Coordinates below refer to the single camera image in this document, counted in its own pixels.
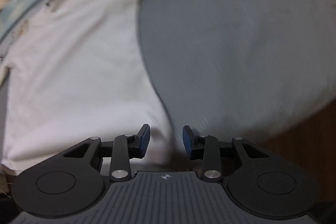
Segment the gray mat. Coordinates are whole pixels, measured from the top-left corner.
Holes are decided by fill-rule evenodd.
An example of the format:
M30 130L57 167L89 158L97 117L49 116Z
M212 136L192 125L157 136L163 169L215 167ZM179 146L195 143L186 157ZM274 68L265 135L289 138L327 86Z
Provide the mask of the gray mat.
M186 124L259 141L336 92L336 0L142 0L140 41L183 149Z

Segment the silver screw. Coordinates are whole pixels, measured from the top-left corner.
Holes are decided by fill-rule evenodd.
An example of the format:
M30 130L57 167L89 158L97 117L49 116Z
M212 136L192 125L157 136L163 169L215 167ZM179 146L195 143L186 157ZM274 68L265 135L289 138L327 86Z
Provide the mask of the silver screw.
M111 175L116 179L123 179L128 176L128 172L125 170L115 170L111 173Z
M217 170L208 170L204 172L204 176L208 179L218 179L221 176L221 173L219 173Z

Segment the brown surface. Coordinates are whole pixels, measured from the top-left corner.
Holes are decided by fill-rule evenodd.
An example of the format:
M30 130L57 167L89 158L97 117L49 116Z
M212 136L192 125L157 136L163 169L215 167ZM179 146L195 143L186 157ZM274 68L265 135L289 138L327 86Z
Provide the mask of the brown surface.
M336 101L263 146L314 174L320 200L336 199Z

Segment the gray ribbed plate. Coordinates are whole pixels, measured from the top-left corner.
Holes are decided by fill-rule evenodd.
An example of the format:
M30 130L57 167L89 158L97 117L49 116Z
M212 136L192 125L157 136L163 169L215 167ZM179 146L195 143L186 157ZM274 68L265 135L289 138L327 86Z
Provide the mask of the gray ribbed plate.
M15 224L316 224L309 216L268 220L236 206L218 183L199 180L194 172L138 172L128 182L114 183L92 208L61 219L21 213Z

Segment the wooden floor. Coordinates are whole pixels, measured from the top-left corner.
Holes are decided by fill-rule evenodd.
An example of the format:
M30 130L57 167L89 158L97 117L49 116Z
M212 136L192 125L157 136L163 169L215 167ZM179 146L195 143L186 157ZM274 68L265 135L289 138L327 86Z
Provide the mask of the wooden floor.
M320 200L336 199L336 101L262 146L314 174Z

